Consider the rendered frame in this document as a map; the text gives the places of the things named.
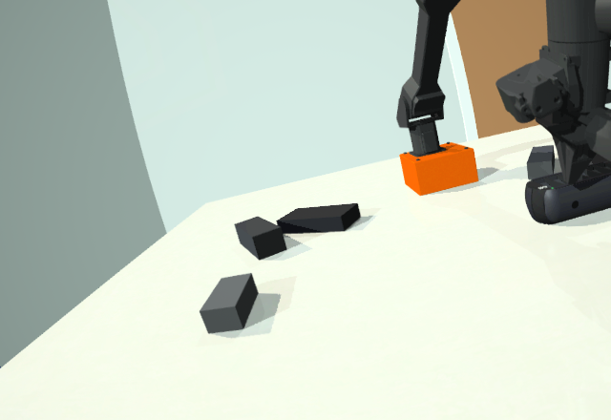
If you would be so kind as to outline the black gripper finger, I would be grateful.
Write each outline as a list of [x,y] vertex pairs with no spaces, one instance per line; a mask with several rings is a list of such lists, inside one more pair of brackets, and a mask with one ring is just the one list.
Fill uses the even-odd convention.
[[566,182],[566,176],[565,176],[565,167],[566,167],[566,144],[565,142],[560,139],[560,137],[557,135],[557,131],[563,131],[566,129],[571,129],[572,123],[574,122],[573,120],[567,120],[564,122],[559,122],[559,123],[551,123],[547,120],[545,120],[544,118],[535,118],[536,122],[538,124],[540,124],[540,126],[544,127],[551,135],[552,138],[555,142],[555,146],[557,148],[557,152],[558,152],[558,159],[559,159],[559,164],[560,164],[560,168],[562,170],[562,175],[564,178],[564,181]]
[[596,153],[589,148],[586,138],[571,129],[557,131],[557,135],[566,144],[566,183],[575,184]]

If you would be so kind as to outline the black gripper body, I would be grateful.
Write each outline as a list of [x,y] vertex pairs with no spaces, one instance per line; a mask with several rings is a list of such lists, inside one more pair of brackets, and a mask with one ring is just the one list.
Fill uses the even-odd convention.
[[[548,39],[547,39],[548,40]],[[579,106],[565,109],[543,117],[551,123],[573,120],[571,131],[587,139],[589,148],[611,161],[611,90],[608,89],[609,65],[611,61],[611,40],[591,42],[555,42],[548,40],[549,54],[539,50],[539,59],[544,57],[559,62],[559,54],[569,55],[575,63],[579,83]]]

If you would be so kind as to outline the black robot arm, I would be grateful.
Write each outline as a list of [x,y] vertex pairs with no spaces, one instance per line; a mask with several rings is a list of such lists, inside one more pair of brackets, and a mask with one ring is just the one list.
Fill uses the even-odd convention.
[[[413,70],[401,88],[396,121],[410,130],[413,151],[424,157],[446,151],[440,147],[436,120],[444,119],[445,95],[437,79],[450,12],[460,0],[415,0],[418,4]],[[611,0],[546,0],[548,40],[591,42],[611,40]],[[575,63],[560,53],[559,62],[542,57],[496,81],[504,108],[520,123],[543,118],[563,106],[577,109],[579,83]],[[409,122],[409,119],[425,117]]]

